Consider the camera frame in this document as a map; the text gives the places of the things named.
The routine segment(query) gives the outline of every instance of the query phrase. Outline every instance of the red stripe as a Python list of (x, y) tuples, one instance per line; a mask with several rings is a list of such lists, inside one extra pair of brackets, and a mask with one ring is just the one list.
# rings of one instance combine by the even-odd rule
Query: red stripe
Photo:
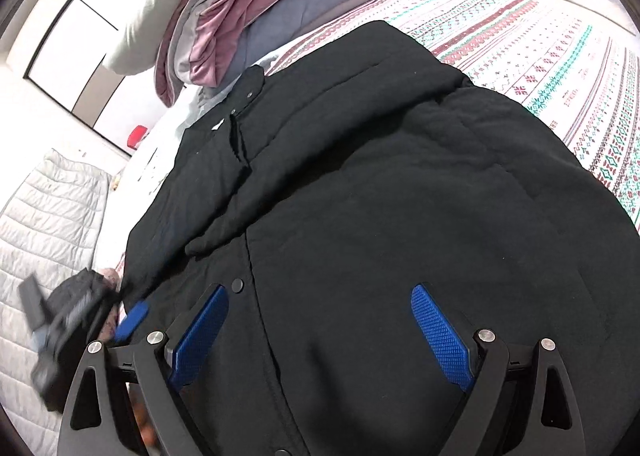
[(459, 43), (461, 40), (463, 40), (466, 36), (471, 35), (473, 32), (475, 32), (476, 30), (478, 30), (479, 28), (482, 28), (484, 25), (489, 24), (490, 22), (492, 22), (492, 20), (497, 19), (498, 17), (500, 17), (502, 14), (504, 14), (507, 10), (511, 10), (514, 6), (516, 6), (517, 4), (523, 2), (524, 0), (515, 0), (515, 1), (511, 1), (511, 3), (509, 3), (507, 6), (502, 7), (500, 10), (498, 10), (495, 14), (490, 15), (489, 17), (487, 17), (486, 19), (480, 21), (479, 23), (473, 25), (471, 28), (467, 28), (464, 32), (458, 34), (457, 36), (455, 36), (453, 39), (448, 40), (446, 43), (441, 44), (440, 46), (438, 46), (435, 50), (431, 50), (431, 53), (433, 53), (434, 55), (440, 55), (442, 52), (444, 52), (447, 48), (450, 48), (451, 46), (453, 46), (456, 43)]

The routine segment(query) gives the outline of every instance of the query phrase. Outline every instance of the striped bedsheet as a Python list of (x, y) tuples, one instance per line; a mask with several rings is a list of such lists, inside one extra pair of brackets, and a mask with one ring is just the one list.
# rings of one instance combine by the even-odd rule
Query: striped bedsheet
[(278, 50), (267, 74), (371, 20), (517, 100), (553, 129), (640, 230), (639, 62), (594, 24), (535, 0), (373, 0)]

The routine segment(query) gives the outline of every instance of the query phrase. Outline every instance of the red object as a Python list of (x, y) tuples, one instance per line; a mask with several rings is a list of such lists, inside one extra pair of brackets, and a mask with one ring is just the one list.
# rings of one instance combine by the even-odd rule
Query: red object
[(136, 126), (127, 139), (127, 147), (137, 150), (140, 142), (146, 137), (148, 131), (145, 126)]

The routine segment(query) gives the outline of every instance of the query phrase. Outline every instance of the white quilted blanket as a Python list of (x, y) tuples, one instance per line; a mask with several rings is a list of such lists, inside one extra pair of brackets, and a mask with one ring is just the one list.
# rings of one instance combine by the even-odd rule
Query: white quilted blanket
[(37, 354), (17, 287), (34, 272), (46, 296), (92, 266), (109, 184), (104, 171), (51, 150), (0, 214), (0, 403), (35, 456), (56, 454), (60, 418), (31, 389)]

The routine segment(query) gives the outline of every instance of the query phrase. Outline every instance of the snap button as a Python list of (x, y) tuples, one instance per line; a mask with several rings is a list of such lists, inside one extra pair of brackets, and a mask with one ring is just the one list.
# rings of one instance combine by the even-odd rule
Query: snap button
[(243, 288), (244, 288), (244, 281), (242, 279), (234, 279), (234, 282), (231, 283), (231, 290), (233, 290), (234, 293), (242, 292)]

